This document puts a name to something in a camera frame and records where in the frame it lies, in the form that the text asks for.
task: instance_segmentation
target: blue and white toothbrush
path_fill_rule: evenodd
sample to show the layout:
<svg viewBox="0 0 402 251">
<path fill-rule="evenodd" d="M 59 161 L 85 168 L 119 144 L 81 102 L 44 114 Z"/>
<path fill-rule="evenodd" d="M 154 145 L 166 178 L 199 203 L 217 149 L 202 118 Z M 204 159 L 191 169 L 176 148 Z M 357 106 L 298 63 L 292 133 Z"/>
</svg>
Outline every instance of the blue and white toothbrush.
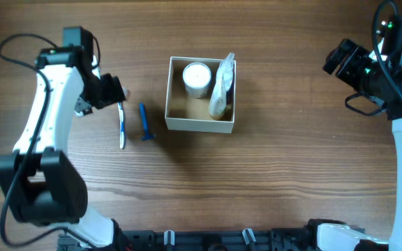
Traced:
<svg viewBox="0 0 402 251">
<path fill-rule="evenodd" d="M 124 90 L 125 96 L 127 95 L 128 91 L 122 87 Z M 117 107 L 119 108 L 119 118 L 120 118 L 120 149 L 125 148 L 125 114 L 124 109 L 122 107 L 122 102 L 117 103 Z"/>
</svg>

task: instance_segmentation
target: white container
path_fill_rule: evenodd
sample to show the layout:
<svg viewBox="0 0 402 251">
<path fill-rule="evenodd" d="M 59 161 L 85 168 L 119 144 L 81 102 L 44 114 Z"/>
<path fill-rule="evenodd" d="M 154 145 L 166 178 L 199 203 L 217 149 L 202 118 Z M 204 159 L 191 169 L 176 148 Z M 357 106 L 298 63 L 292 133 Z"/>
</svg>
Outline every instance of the white container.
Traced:
<svg viewBox="0 0 402 251">
<path fill-rule="evenodd" d="M 207 96 L 190 98 L 185 90 L 182 77 L 184 68 L 190 63 L 200 62 L 216 73 L 223 59 L 200 59 L 172 56 L 168 71 L 167 100 L 165 104 L 165 122 L 168 130 L 187 130 L 198 132 L 231 133 L 235 122 L 235 91 L 237 90 L 237 62 L 234 61 L 234 88 L 232 102 L 226 107 L 226 113 L 220 121 L 209 115 L 209 103 L 214 84 L 210 84 Z"/>
<path fill-rule="evenodd" d="M 203 98 L 207 95 L 212 73 L 203 63 L 191 63 L 184 68 L 182 79 L 186 92 L 191 98 Z"/>
</svg>

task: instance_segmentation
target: wooden table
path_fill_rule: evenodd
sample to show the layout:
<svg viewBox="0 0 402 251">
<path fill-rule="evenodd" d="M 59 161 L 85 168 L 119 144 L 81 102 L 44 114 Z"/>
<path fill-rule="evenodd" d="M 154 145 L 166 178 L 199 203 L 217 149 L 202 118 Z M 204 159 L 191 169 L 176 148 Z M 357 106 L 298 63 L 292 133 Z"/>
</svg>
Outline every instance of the wooden table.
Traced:
<svg viewBox="0 0 402 251">
<path fill-rule="evenodd" d="M 378 1 L 37 2 L 0 5 L 0 41 L 31 32 L 61 44 L 63 27 L 82 25 L 100 42 L 102 72 L 131 91 L 124 150 L 114 105 L 74 119 L 68 146 L 90 203 L 122 229 L 270 229 L 331 218 L 390 235 L 391 122 L 346 109 L 353 90 L 322 71 L 343 38 L 371 48 Z M 33 62 L 45 46 L 23 38 L 4 53 Z M 228 52 L 237 60 L 233 133 L 167 130 L 170 57 L 220 59 Z M 0 59 L 0 154 L 12 151 L 27 122 L 35 83 L 30 70 Z M 140 141 L 139 102 L 154 141 Z M 2 201 L 0 191 L 0 210 Z M 9 218 L 14 240 L 42 231 Z M 26 250 L 54 250 L 56 241 L 54 235 Z"/>
</svg>

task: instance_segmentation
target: white lid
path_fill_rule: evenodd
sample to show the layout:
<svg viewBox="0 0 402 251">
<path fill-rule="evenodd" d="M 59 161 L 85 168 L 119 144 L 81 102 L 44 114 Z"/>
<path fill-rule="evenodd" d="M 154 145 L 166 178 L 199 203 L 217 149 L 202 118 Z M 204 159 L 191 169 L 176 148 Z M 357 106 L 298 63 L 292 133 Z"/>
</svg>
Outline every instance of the white lid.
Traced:
<svg viewBox="0 0 402 251">
<path fill-rule="evenodd" d="M 187 86 L 199 89 L 210 83 L 211 72 L 203 63 L 191 63 L 184 69 L 182 78 Z"/>
</svg>

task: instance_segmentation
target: open box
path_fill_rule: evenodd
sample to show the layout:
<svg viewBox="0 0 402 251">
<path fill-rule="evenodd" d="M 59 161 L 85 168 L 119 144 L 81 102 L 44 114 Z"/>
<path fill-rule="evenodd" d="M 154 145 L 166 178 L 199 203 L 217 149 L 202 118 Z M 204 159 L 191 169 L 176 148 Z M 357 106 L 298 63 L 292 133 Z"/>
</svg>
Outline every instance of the open box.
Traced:
<svg viewBox="0 0 402 251">
<path fill-rule="evenodd" d="M 235 90 L 237 89 L 237 62 L 234 61 L 234 82 L 232 100 L 220 121 L 209 115 L 211 93 L 215 86 L 216 71 L 222 59 L 199 59 L 172 56 L 168 71 L 167 100 L 165 104 L 165 122 L 169 130 L 188 130 L 198 132 L 231 133 L 235 122 Z M 193 62 L 206 64 L 212 73 L 209 92 L 206 98 L 190 98 L 187 95 L 182 73 Z"/>
</svg>

